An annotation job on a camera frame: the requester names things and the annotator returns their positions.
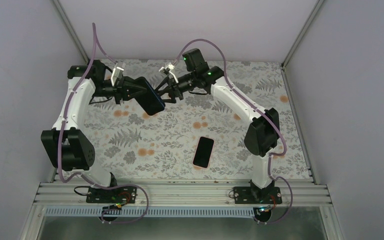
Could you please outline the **black phone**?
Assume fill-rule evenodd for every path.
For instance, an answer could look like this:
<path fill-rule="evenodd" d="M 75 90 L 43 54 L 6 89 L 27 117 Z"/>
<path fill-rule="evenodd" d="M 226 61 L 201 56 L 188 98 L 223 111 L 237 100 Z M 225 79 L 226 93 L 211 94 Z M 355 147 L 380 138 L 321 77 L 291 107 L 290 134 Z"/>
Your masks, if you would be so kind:
<path fill-rule="evenodd" d="M 134 83 L 144 88 L 144 91 L 134 99 L 149 116 L 153 116 L 165 109 L 166 105 L 162 98 L 152 88 L 145 77 L 141 76 L 136 78 Z"/>

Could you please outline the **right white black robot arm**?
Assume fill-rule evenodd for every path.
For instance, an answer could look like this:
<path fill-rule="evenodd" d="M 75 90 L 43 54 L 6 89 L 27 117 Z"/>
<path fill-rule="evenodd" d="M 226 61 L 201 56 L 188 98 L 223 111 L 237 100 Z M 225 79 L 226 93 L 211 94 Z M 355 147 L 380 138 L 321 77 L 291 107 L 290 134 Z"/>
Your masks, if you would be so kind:
<path fill-rule="evenodd" d="M 269 151 L 277 146 L 280 138 L 279 114 L 274 108 L 266 109 L 244 94 L 227 76 L 227 71 L 218 66 L 209 67 L 198 48 L 188 50 L 183 55 L 187 74 L 177 76 L 175 65 L 171 62 L 159 69 L 165 79 L 158 85 L 156 92 L 168 94 L 166 103 L 175 103 L 183 99 L 183 93 L 195 88 L 203 89 L 207 94 L 226 104 L 247 125 L 243 143 L 254 156 L 250 195 L 254 202 L 264 203 L 275 187 L 275 181 L 269 173 L 271 161 Z"/>

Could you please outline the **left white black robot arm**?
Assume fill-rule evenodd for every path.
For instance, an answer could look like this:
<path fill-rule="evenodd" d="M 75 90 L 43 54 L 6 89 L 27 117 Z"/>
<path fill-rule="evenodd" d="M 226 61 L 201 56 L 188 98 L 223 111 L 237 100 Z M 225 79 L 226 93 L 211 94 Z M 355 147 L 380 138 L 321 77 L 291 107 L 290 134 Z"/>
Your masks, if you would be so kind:
<path fill-rule="evenodd" d="M 80 177 L 99 196 L 111 203 L 119 197 L 115 176 L 97 161 L 94 145 L 83 133 L 87 110 L 93 97 L 113 97 L 116 103 L 128 101 L 149 92 L 139 78 L 120 76 L 115 83 L 105 79 L 107 67 L 100 60 L 87 65 L 73 65 L 67 72 L 68 88 L 61 112 L 50 130 L 40 139 L 51 164 L 63 183 Z"/>

